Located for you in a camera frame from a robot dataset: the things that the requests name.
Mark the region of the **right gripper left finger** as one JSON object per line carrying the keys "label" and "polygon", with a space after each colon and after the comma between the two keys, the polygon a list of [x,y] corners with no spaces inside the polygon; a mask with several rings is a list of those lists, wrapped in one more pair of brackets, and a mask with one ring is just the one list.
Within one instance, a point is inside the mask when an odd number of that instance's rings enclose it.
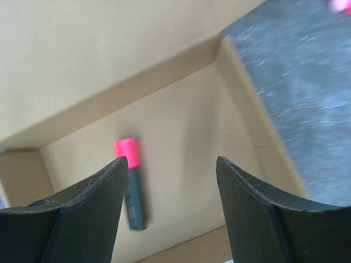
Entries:
{"label": "right gripper left finger", "polygon": [[1,210],[1,262],[111,262],[127,184],[119,157],[24,207]]}

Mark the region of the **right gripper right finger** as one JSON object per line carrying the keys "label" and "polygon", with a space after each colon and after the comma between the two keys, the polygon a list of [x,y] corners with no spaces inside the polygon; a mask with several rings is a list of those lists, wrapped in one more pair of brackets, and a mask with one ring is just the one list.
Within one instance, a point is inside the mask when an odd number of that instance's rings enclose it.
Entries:
{"label": "right gripper right finger", "polygon": [[311,201],[216,162],[235,262],[350,262],[350,207]]}

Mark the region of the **brown cardboard box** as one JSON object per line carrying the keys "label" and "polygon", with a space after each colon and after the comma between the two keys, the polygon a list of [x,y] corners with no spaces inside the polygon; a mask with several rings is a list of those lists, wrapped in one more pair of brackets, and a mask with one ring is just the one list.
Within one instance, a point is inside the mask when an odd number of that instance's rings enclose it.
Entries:
{"label": "brown cardboard box", "polygon": [[27,205],[136,136],[148,227],[121,212],[113,262],[231,258],[223,156],[308,192],[222,29],[259,1],[1,1],[1,197]]}

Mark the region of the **black pink marker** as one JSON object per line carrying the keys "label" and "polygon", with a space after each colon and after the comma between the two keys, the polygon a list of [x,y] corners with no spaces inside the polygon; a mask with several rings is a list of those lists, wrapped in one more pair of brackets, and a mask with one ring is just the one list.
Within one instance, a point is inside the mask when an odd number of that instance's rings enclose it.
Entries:
{"label": "black pink marker", "polygon": [[126,157],[128,163],[127,189],[124,199],[127,208],[129,227],[131,230],[146,229],[146,210],[140,180],[140,151],[136,137],[115,141],[116,157]]}

